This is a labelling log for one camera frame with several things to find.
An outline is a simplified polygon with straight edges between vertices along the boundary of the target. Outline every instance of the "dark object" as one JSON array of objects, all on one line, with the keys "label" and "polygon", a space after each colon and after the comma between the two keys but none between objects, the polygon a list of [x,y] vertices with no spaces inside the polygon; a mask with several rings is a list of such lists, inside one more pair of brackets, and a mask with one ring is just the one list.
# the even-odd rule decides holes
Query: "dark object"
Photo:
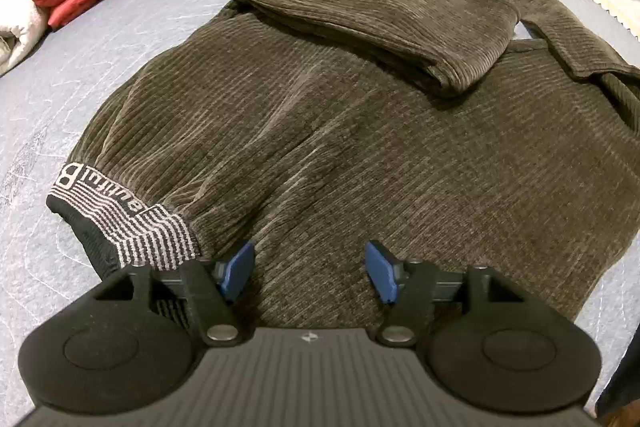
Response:
[{"label": "dark object", "polygon": [[[363,329],[238,335],[221,281],[243,285],[248,252],[164,273],[126,267],[31,333],[19,367],[37,409],[20,425],[595,425],[581,406],[597,347],[490,268],[445,273],[367,243],[367,272],[395,303],[378,339],[417,346],[392,349]],[[154,312],[169,296],[186,300],[187,330]],[[431,335],[443,301],[463,315]]]},{"label": "dark object", "polygon": [[640,399],[640,329],[636,330],[620,365],[596,404],[598,417]]},{"label": "dark object", "polygon": [[[69,412],[112,414],[167,395],[204,346],[241,340],[225,298],[238,297],[253,265],[247,244],[217,263],[192,259],[175,272],[128,266],[114,273],[22,344],[18,367],[32,398]],[[158,313],[156,302],[168,298],[186,299],[189,331]],[[220,326],[236,334],[218,338]]]},{"label": "dark object", "polygon": [[[367,271],[384,301],[389,286],[402,285],[382,334],[401,327],[414,333],[404,341],[413,344],[431,324],[434,302],[463,304],[462,317],[433,335],[425,353],[451,392],[482,409],[517,414],[586,402],[600,373],[600,352],[558,312],[488,267],[470,268],[465,275],[441,272],[427,262],[401,267],[377,241],[367,243],[365,252]],[[381,277],[385,263],[386,278]]]}]

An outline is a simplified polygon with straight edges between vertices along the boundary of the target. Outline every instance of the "blue gripper pad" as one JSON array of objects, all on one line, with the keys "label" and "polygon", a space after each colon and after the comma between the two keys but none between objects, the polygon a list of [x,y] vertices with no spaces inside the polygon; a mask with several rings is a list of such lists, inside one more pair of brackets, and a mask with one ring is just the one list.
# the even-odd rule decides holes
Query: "blue gripper pad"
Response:
[{"label": "blue gripper pad", "polygon": [[369,278],[375,286],[380,300],[385,304],[394,303],[398,298],[398,284],[394,273],[394,266],[387,259],[390,256],[386,251],[380,250],[382,245],[378,246],[377,242],[368,241],[364,245],[364,266],[367,269]]},{"label": "blue gripper pad", "polygon": [[220,293],[228,302],[235,302],[254,270],[254,245],[245,243],[238,253],[225,263]]}]

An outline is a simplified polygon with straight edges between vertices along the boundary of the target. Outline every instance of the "round pad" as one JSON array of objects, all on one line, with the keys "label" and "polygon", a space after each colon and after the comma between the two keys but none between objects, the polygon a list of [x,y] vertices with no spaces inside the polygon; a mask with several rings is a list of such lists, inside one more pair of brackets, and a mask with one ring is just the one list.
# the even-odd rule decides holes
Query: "round pad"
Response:
[{"label": "round pad", "polygon": [[178,387],[193,362],[185,330],[129,301],[94,301],[33,331],[18,365],[34,401],[74,413],[138,409]]},{"label": "round pad", "polygon": [[482,409],[526,414],[562,409],[589,394],[600,352],[586,333],[551,309],[492,308],[433,337],[427,362],[446,388]]}]

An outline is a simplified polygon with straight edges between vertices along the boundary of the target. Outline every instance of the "bed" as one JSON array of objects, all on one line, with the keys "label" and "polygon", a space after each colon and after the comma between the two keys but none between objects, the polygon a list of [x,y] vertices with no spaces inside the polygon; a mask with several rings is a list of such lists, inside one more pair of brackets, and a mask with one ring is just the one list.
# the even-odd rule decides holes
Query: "bed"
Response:
[{"label": "bed", "polygon": [[[630,63],[640,43],[593,0],[561,0]],[[225,0],[103,0],[49,34],[0,79],[0,425],[31,406],[17,352],[34,327],[98,277],[62,220],[44,204],[71,147],[108,94],[183,41]],[[516,34],[527,36],[521,26]],[[603,354],[600,394],[640,321],[640,237],[597,283],[577,323]]]}]

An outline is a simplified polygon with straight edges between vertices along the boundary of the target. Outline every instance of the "white blanket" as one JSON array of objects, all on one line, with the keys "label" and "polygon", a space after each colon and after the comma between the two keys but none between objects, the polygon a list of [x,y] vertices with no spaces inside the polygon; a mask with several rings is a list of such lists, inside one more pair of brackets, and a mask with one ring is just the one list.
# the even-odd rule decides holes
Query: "white blanket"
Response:
[{"label": "white blanket", "polygon": [[0,0],[0,76],[26,57],[47,29],[48,14],[32,0]]}]

